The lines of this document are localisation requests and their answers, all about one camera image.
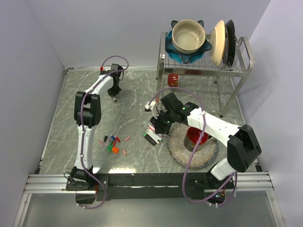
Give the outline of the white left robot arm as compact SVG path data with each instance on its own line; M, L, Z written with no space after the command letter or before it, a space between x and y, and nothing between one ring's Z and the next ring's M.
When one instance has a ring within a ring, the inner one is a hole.
M101 121L101 96L108 94L115 98L121 91L120 77L123 67L112 64L108 70L100 69L97 81L75 96L74 120L78 128L78 149L75 165L70 172L68 185L88 190L96 184L93 178L93 140L97 125Z

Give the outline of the salmon capped white marker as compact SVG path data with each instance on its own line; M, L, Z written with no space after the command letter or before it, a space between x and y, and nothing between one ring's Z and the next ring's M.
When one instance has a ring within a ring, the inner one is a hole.
M162 138L160 136L158 136L154 131L152 131L151 129L146 129L146 133L152 137L152 139L157 143L160 144L160 142L162 141Z

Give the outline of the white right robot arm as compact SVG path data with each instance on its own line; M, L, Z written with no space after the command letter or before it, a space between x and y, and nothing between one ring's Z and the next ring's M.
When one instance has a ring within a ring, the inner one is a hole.
M178 122L204 131L227 148L227 157L218 162L207 177L210 187L220 187L224 178L234 172L244 173L261 154L260 144L251 126L228 123L192 102L183 104L172 92L160 101L164 111L157 110L155 101L145 105L145 111L152 112L151 123L157 134L168 134L171 125Z

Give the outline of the green and black highlighter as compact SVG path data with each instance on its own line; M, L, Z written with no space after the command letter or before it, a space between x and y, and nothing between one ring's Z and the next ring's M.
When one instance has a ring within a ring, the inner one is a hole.
M143 137L153 146L157 144L157 142L147 133L143 133Z

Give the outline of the pink pen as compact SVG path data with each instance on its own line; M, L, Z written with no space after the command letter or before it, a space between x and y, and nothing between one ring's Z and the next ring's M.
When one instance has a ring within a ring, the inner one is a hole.
M157 133L155 132L155 128L154 128L153 126L149 125L149 130L151 130L152 133L155 134L155 135L156 135L158 138L160 138L161 140L163 139L163 136L162 136L162 135L157 134Z

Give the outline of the orange highlighter cap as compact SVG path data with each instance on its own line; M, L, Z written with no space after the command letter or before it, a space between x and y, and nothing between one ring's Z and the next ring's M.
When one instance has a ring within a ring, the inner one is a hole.
M112 152L115 153L115 154L118 153L118 152L119 152L119 148L113 147L113 148L112 148Z

